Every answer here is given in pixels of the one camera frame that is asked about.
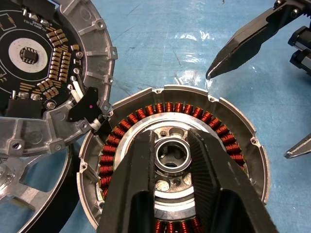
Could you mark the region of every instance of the copper wire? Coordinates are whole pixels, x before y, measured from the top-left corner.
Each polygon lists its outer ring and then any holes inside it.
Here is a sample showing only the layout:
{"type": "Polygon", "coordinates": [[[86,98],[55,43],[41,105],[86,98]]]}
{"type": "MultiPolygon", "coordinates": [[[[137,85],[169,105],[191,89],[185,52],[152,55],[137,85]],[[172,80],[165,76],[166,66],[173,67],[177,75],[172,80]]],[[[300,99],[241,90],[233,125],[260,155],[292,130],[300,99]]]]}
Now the copper wire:
{"type": "Polygon", "coordinates": [[[131,113],[130,115],[127,116],[127,119],[134,125],[137,122],[139,122],[138,118],[135,116],[134,113],[131,113]]]}
{"type": "Polygon", "coordinates": [[[222,140],[223,144],[234,143],[236,141],[236,138],[231,133],[224,135],[220,139],[222,140]]]}
{"type": "Polygon", "coordinates": [[[203,114],[203,116],[201,117],[201,121],[205,122],[206,124],[212,119],[212,113],[209,113],[209,112],[205,112],[203,114]]]}
{"type": "Polygon", "coordinates": [[[175,227],[172,222],[167,223],[166,233],[175,233],[175,227]]]}
{"type": "Polygon", "coordinates": [[[124,128],[126,131],[128,131],[128,130],[132,127],[132,125],[130,124],[130,122],[128,122],[127,120],[124,120],[124,119],[120,121],[119,125],[120,125],[122,128],[124,128]]]}
{"type": "Polygon", "coordinates": [[[221,124],[222,122],[215,117],[213,120],[210,121],[210,123],[208,124],[213,130],[217,129],[218,126],[221,124]]]}
{"type": "Polygon", "coordinates": [[[155,233],[162,233],[162,222],[155,221],[155,233]]]}
{"type": "Polygon", "coordinates": [[[183,112],[183,103],[176,103],[174,107],[174,112],[176,113],[182,113],[183,112]]]}
{"type": "Polygon", "coordinates": [[[116,136],[114,135],[109,135],[108,138],[106,139],[106,142],[107,143],[110,143],[112,145],[118,145],[120,143],[121,139],[117,138],[116,136]]]}
{"type": "Polygon", "coordinates": [[[99,175],[103,176],[103,175],[107,175],[113,172],[113,166],[100,166],[99,167],[99,175]]]}
{"type": "Polygon", "coordinates": [[[184,108],[184,113],[191,115],[192,114],[192,110],[193,110],[193,106],[190,104],[186,104],[185,108],[184,108]]]}
{"type": "Polygon", "coordinates": [[[203,109],[202,108],[195,108],[193,110],[192,116],[195,118],[200,118],[202,115],[203,109]]]}
{"type": "Polygon", "coordinates": [[[231,159],[233,159],[238,164],[244,163],[244,156],[242,154],[232,154],[230,155],[231,159]]]}
{"type": "Polygon", "coordinates": [[[153,115],[155,113],[155,109],[152,105],[145,107],[145,111],[148,116],[153,115]]]}
{"type": "Polygon", "coordinates": [[[118,126],[113,128],[112,133],[118,137],[123,137],[125,135],[125,131],[118,126]]]}
{"type": "Polygon", "coordinates": [[[194,228],[195,233],[203,233],[202,225],[197,218],[194,218],[192,220],[192,224],[193,224],[193,228],[194,228]]]}
{"type": "Polygon", "coordinates": [[[107,195],[108,195],[108,188],[104,188],[103,189],[103,195],[104,195],[104,197],[107,197],[107,195]]]}
{"type": "Polygon", "coordinates": [[[100,164],[112,164],[114,161],[113,155],[103,154],[100,158],[100,164]]]}
{"type": "Polygon", "coordinates": [[[184,221],[180,223],[180,233],[190,233],[189,228],[184,221]]]}
{"type": "Polygon", "coordinates": [[[240,152],[241,148],[239,144],[233,143],[228,146],[225,146],[225,149],[227,150],[227,153],[233,153],[233,152],[240,152]]]}
{"type": "Polygon", "coordinates": [[[136,111],[136,115],[139,120],[142,120],[147,117],[147,115],[144,113],[144,110],[142,108],[136,111]]]}
{"type": "Polygon", "coordinates": [[[216,130],[216,133],[218,135],[222,135],[222,134],[225,134],[225,133],[228,133],[229,132],[229,129],[227,128],[226,125],[222,125],[221,127],[219,127],[217,130],[216,130]]]}
{"type": "Polygon", "coordinates": [[[155,112],[156,113],[164,113],[164,107],[162,103],[155,104],[155,112]]]}
{"type": "Polygon", "coordinates": [[[117,148],[112,145],[105,144],[102,153],[116,153],[117,148]]]}
{"type": "Polygon", "coordinates": [[[110,184],[110,181],[111,181],[111,176],[105,176],[105,177],[102,177],[100,180],[99,180],[99,186],[101,189],[105,188],[106,186],[108,186],[110,184]]]}
{"type": "Polygon", "coordinates": [[[165,112],[172,112],[173,111],[173,103],[172,102],[168,102],[165,103],[165,112]]]}

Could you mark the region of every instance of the electronic component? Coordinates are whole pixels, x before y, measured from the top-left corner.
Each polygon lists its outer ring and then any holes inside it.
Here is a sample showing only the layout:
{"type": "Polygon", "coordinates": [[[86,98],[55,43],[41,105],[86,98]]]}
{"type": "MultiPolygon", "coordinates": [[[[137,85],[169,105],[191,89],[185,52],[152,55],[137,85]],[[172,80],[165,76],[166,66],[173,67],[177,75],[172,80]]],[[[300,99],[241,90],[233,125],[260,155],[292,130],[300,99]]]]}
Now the electronic component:
{"type": "Polygon", "coordinates": [[[32,64],[32,65],[36,63],[39,59],[38,52],[29,47],[24,47],[20,51],[19,55],[23,62],[32,64]]]}

